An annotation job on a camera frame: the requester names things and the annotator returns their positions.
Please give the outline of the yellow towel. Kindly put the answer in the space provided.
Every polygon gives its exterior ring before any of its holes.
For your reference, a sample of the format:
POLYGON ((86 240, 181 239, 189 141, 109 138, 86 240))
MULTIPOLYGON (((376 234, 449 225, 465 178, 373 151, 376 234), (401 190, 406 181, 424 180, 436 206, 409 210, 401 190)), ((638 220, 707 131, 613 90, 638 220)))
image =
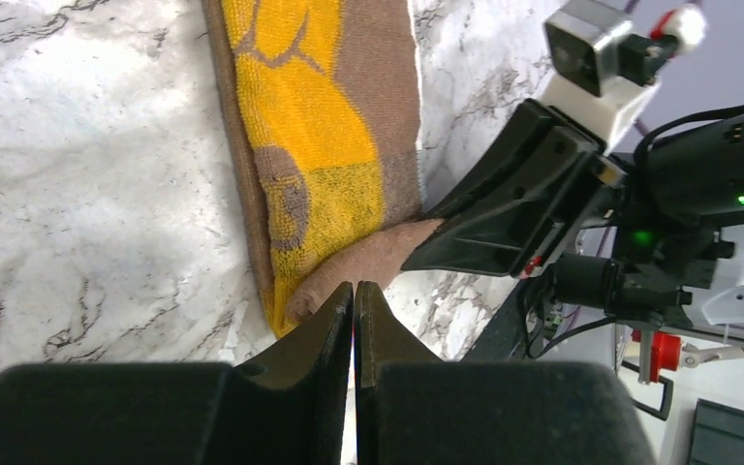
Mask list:
POLYGON ((282 337, 343 282, 386 287, 420 219, 418 51, 405 1, 207 1, 247 248, 282 337))

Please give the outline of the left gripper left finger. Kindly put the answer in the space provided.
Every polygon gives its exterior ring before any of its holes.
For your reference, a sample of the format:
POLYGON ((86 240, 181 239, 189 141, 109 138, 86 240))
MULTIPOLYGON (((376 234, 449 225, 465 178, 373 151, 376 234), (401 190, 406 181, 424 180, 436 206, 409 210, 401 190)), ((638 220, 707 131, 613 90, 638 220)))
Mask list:
POLYGON ((225 362, 24 364, 0 374, 0 464, 336 464, 353 288, 225 362))

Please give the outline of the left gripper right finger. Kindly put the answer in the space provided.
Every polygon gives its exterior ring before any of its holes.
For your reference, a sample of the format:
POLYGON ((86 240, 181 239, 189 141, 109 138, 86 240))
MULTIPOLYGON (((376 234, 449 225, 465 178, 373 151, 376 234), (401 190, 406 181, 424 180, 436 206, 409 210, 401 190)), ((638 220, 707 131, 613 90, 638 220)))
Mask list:
POLYGON ((444 361, 368 281, 354 303, 361 464, 651 464, 615 374, 569 361, 444 361))

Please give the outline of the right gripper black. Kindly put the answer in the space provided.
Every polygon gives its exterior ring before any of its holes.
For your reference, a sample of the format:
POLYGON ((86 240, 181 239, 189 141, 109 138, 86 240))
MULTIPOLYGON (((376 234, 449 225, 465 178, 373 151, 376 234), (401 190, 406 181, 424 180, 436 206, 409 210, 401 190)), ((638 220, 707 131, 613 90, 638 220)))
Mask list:
POLYGON ((427 213, 442 225, 405 271, 532 275, 555 261, 626 172, 565 113, 523 101, 480 160, 427 213))

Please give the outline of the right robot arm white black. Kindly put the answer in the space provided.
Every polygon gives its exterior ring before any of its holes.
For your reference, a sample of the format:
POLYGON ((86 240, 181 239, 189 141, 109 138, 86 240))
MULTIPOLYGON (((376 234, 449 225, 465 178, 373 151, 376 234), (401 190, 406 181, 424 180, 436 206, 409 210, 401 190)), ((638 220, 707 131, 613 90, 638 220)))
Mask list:
POLYGON ((517 308, 539 318, 570 304, 690 326, 693 289, 736 255, 723 229, 744 225, 744 105, 669 122, 629 154, 528 99, 429 217, 441 226, 405 270, 519 279, 517 308))

